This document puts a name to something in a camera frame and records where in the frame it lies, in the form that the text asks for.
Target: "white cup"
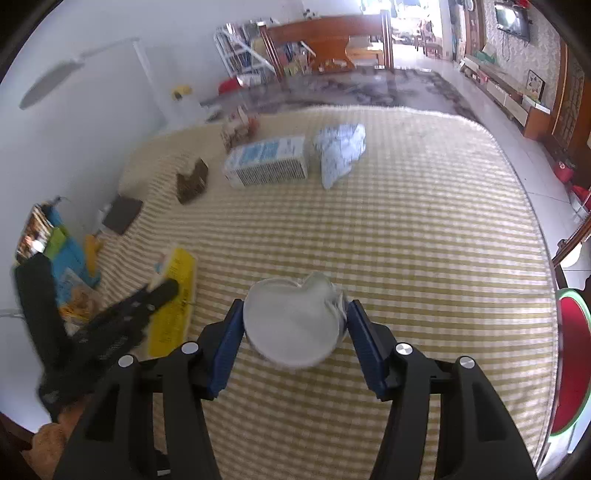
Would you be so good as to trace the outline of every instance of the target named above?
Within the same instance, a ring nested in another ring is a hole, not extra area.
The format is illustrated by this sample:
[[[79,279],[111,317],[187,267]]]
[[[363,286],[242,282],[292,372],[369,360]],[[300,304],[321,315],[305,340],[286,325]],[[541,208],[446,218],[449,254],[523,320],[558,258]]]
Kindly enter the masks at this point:
[[[251,345],[269,361],[287,368],[312,367],[345,335],[344,294],[318,272],[302,285],[267,278],[248,291],[243,318]]]

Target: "yellow container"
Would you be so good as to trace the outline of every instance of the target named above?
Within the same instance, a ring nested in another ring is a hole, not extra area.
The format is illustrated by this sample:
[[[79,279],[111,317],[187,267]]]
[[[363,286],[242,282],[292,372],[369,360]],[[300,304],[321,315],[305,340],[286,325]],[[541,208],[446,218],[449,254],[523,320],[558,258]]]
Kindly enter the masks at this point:
[[[148,356],[166,356],[187,339],[195,302],[197,259],[184,248],[173,247],[160,273],[151,283],[156,287],[166,278],[178,282],[178,295],[152,315],[148,327]]]

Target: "tv stand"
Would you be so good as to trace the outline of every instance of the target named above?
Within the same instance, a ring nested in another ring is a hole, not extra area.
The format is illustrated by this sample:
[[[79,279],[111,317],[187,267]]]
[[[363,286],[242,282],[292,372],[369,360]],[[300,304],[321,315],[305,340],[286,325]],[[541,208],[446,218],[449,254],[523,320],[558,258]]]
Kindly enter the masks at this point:
[[[467,55],[460,71],[505,112],[525,138],[542,140],[550,124],[550,110],[524,95],[525,87],[497,65]]]

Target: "green item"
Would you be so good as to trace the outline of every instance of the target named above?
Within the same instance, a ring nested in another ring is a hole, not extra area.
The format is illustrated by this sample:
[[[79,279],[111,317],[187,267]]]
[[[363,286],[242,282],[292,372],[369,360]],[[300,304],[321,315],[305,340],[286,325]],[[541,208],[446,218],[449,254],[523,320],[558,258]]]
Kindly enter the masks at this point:
[[[43,254],[49,260],[53,260],[66,243],[67,237],[68,231],[64,227],[58,226],[54,228]]]
[[[476,52],[476,58],[478,60],[487,61],[489,63],[494,63],[495,62],[495,58],[494,57],[491,57],[491,56],[487,55],[483,51],[477,51]]]

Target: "red object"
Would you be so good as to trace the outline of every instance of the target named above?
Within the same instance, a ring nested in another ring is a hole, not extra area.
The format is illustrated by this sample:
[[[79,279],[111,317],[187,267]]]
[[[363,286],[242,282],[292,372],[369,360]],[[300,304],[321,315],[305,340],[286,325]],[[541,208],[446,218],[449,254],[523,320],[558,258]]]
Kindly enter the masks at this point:
[[[579,187],[578,185],[573,185],[573,192],[579,198],[581,203],[587,200],[587,197],[589,196],[589,191],[584,189],[583,187]],[[585,203],[585,207],[591,209],[591,197]]]
[[[242,85],[240,85],[238,78],[232,77],[231,79],[225,80],[224,82],[220,83],[220,86],[217,88],[217,93],[221,95],[226,92],[238,90],[239,88],[242,88]]]
[[[552,170],[554,171],[556,178],[558,178],[562,183],[567,183],[571,178],[573,178],[574,175],[574,170],[572,168],[568,168],[566,164],[561,161],[556,162]]]
[[[562,375],[552,433],[569,426],[587,400],[591,381],[591,332],[577,302],[560,300],[563,327]]]
[[[478,72],[476,72],[476,74],[478,75],[478,78],[480,79],[480,83],[486,84],[488,82],[489,77],[482,70],[479,69]]]

